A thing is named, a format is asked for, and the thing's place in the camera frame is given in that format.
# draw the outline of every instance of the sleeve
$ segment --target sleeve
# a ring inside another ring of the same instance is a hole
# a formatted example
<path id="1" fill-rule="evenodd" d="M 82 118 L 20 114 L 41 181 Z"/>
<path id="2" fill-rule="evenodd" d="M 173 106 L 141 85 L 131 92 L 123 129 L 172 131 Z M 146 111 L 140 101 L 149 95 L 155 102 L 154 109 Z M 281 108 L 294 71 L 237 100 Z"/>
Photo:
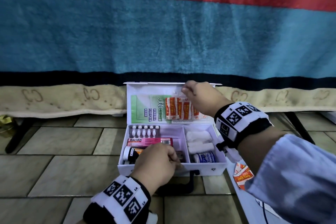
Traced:
<path id="1" fill-rule="evenodd" d="M 135 178 L 120 175 L 104 191 L 91 198 L 83 215 L 87 224 L 154 224 L 157 215 L 149 212 L 151 197 Z"/>
<path id="2" fill-rule="evenodd" d="M 277 141 L 245 186 L 290 223 L 336 217 L 336 156 L 292 134 Z"/>

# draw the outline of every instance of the hand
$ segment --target hand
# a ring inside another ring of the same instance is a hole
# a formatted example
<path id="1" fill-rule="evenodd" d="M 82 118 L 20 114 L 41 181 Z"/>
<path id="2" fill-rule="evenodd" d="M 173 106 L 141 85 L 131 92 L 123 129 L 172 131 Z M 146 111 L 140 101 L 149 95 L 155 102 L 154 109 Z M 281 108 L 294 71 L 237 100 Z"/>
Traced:
<path id="1" fill-rule="evenodd" d="M 175 149 L 163 143 L 148 146 L 135 162 L 130 177 L 141 182 L 150 195 L 173 177 L 175 169 L 181 168 Z"/>
<path id="2" fill-rule="evenodd" d="M 215 117 L 216 112 L 223 106 L 234 103 L 208 82 L 187 81 L 182 87 L 182 92 L 196 110 L 211 117 Z"/>

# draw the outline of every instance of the cable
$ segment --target cable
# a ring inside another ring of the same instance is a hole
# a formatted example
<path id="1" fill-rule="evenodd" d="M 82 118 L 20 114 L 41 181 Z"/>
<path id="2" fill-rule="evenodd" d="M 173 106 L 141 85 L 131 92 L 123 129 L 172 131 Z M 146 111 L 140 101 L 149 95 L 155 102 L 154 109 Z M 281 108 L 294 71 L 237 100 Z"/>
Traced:
<path id="1" fill-rule="evenodd" d="M 264 212 L 264 218 L 265 218 L 266 224 L 268 224 L 266 213 L 265 213 L 265 203 L 264 202 L 262 203 L 262 211 Z"/>

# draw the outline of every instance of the black stripe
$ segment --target black stripe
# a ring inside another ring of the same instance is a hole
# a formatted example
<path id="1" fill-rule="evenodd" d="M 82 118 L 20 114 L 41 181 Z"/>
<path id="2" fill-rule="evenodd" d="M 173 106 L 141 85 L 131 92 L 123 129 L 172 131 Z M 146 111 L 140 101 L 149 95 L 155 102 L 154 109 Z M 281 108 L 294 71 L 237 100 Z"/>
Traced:
<path id="1" fill-rule="evenodd" d="M 0 72 L 0 86 L 53 86 L 61 84 L 83 84 L 86 86 L 112 84 L 121 86 L 124 82 L 197 82 L 221 83 L 223 86 L 242 90 L 297 88 L 313 90 L 317 88 L 336 88 L 336 78 L 274 77 L 252 79 L 237 75 L 219 74 L 181 74 L 131 72 L 116 74 L 111 72 L 79 73 L 75 71 L 51 72 Z"/>

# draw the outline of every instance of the light blue sleeve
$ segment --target light blue sleeve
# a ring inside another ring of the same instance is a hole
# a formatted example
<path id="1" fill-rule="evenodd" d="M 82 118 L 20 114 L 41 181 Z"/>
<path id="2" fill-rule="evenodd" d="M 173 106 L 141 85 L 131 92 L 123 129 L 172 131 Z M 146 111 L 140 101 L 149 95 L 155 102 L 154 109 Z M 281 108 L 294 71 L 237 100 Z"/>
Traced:
<path id="1" fill-rule="evenodd" d="M 336 156 L 297 136 L 280 138 L 245 186 L 290 223 L 336 223 Z"/>

